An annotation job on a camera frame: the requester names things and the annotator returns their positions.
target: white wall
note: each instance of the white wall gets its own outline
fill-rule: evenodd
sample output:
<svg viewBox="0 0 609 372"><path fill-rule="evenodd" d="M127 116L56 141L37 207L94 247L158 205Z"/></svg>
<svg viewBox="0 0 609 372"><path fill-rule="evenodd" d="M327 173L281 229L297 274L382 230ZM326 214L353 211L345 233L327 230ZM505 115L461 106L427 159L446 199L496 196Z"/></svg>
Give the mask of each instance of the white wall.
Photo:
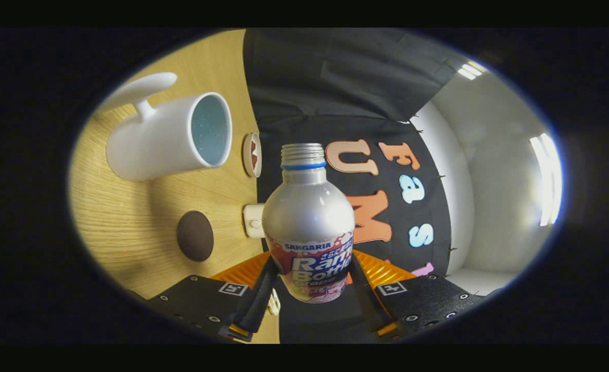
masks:
<svg viewBox="0 0 609 372"><path fill-rule="evenodd" d="M449 205L451 247L456 248L451 252L446 273L452 274L463 266L474 230L474 194L467 160L451 127L432 102L423 106L410 122L423 131L421 138L438 172L445 176L441 180Z"/></svg>
<svg viewBox="0 0 609 372"><path fill-rule="evenodd" d="M541 178L529 144L545 127L490 73L472 81L456 75L446 88L432 102L458 139L474 192L474 234L463 268L520 273L552 228L538 226Z"/></svg>
<svg viewBox="0 0 609 372"><path fill-rule="evenodd" d="M516 275L516 273L492 273L460 269L447 277L446 280L458 285L472 295L488 296L493 290L506 287Z"/></svg>

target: orange letter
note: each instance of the orange letter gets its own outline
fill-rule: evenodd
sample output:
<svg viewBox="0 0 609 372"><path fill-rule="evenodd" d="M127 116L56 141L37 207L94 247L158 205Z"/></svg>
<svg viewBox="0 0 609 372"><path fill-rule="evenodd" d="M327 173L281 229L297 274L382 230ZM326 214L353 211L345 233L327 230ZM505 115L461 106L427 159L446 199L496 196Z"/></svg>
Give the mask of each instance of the orange letter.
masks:
<svg viewBox="0 0 609 372"><path fill-rule="evenodd" d="M380 146L380 150L382 150L382 153L390 162L397 156L397 163L401 165L412 164L412 169L415 171L419 169L420 165L417 158L412 153L412 150L410 150L410 146L405 142L402 145L385 145L383 142L380 142L378 146Z"/></svg>
<svg viewBox="0 0 609 372"><path fill-rule="evenodd" d="M344 152L361 152L364 155L371 155L371 149L368 148L368 143L366 143L366 141L361 139L360 141L331 142L327 146L327 148L325 148L327 162L330 163L332 168L336 169L339 172L368 172L373 174L373 176L378 175L378 166L373 160L369 159L366 163L344 163L339 158L341 153Z"/></svg>
<svg viewBox="0 0 609 372"><path fill-rule="evenodd" d="M384 222L375 221L373 217L387 209L387 194L378 190L375 195L367 197L346 197L354 210L354 223L359 228L354 229L354 243L370 242L371 240L382 240L389 242L392 239L392 227Z"/></svg>

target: silver bottle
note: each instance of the silver bottle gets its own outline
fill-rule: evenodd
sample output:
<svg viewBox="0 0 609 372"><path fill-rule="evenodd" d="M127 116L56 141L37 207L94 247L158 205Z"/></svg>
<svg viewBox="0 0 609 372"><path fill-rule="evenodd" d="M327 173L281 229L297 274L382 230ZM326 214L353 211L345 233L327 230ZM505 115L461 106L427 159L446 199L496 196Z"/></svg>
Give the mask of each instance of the silver bottle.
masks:
<svg viewBox="0 0 609 372"><path fill-rule="evenodd" d="M265 202L263 230L290 294L330 302L345 289L352 257L354 211L327 181L321 144L281 148L283 183Z"/></svg>

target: bottle label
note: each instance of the bottle label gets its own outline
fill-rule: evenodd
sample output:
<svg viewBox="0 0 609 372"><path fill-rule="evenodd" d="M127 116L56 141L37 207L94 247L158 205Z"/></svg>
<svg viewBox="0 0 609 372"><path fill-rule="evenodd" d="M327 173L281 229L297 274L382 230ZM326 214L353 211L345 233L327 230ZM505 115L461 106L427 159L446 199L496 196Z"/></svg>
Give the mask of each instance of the bottle label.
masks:
<svg viewBox="0 0 609 372"><path fill-rule="evenodd" d="M352 259L352 231L325 242L275 240L267 235L265 238L282 279L295 298L322 303L343 292Z"/></svg>

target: letter m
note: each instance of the letter m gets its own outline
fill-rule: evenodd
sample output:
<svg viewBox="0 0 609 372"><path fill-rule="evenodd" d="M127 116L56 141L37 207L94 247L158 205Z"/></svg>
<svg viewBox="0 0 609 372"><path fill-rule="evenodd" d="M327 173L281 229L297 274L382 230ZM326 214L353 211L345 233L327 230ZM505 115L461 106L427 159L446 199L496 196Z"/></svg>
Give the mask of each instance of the letter m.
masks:
<svg viewBox="0 0 609 372"><path fill-rule="evenodd" d="M370 242L372 240L382 240L389 242L392 239L392 227L384 222L375 221L373 217L387 209L389 202L387 194L378 190L375 195L346 197L354 210L354 243Z"/></svg>

